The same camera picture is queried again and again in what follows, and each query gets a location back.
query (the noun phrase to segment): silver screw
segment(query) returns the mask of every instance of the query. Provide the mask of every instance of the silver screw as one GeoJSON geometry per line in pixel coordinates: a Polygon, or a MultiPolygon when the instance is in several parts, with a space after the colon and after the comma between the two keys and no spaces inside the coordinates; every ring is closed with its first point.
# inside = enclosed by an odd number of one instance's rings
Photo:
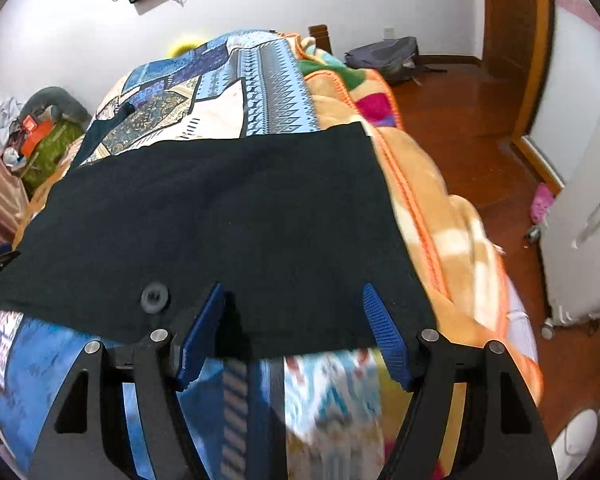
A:
{"type": "Polygon", "coordinates": [[[151,332],[151,341],[159,343],[160,341],[164,341],[165,339],[167,339],[168,335],[169,332],[167,332],[163,328],[159,328],[158,330],[154,330],[153,332],[151,332]]]}
{"type": "Polygon", "coordinates": [[[95,354],[98,350],[100,350],[100,342],[99,341],[89,341],[84,346],[84,351],[87,354],[95,354]]]}
{"type": "Polygon", "coordinates": [[[504,354],[504,345],[500,341],[489,341],[489,350],[494,354],[504,354]]]}
{"type": "Polygon", "coordinates": [[[424,339],[424,341],[429,341],[430,343],[433,343],[434,341],[440,339],[440,334],[432,328],[426,328],[422,331],[422,338],[424,339]]]}

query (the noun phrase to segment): gray backpack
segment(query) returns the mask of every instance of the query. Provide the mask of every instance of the gray backpack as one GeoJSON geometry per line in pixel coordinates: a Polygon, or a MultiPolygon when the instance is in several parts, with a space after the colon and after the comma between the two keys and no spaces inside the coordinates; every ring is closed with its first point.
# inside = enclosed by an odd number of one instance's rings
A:
{"type": "Polygon", "coordinates": [[[389,84],[412,79],[422,72],[446,72],[424,66],[418,58],[418,40],[413,36],[384,40],[354,48],[345,54],[350,68],[373,68],[389,84]]]}

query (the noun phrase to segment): yellow object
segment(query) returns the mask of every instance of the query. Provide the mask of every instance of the yellow object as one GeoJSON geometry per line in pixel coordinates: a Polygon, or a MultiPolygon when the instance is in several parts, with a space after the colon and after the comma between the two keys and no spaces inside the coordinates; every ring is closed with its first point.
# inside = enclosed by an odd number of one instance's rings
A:
{"type": "Polygon", "coordinates": [[[193,50],[202,44],[205,44],[206,40],[200,40],[200,38],[187,38],[186,40],[178,40],[170,49],[167,57],[178,57],[182,56],[185,52],[193,50]]]}

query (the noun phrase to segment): pink slipper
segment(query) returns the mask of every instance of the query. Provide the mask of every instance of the pink slipper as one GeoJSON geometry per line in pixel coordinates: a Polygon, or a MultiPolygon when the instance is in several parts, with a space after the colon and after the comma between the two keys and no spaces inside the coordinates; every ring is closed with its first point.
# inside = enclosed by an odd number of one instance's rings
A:
{"type": "Polygon", "coordinates": [[[549,186],[544,182],[538,184],[538,189],[536,189],[536,194],[531,203],[531,219],[534,224],[538,225],[542,221],[542,217],[544,217],[546,210],[549,209],[549,206],[554,203],[554,201],[555,196],[549,189],[549,186]]]}

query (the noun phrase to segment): white cloth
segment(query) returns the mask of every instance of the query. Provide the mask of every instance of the white cloth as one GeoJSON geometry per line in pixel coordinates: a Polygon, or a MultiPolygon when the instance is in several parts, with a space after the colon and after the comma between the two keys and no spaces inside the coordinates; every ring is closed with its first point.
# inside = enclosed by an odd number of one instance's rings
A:
{"type": "Polygon", "coordinates": [[[0,153],[9,140],[9,126],[18,118],[21,110],[22,103],[15,97],[9,97],[0,105],[0,153]]]}

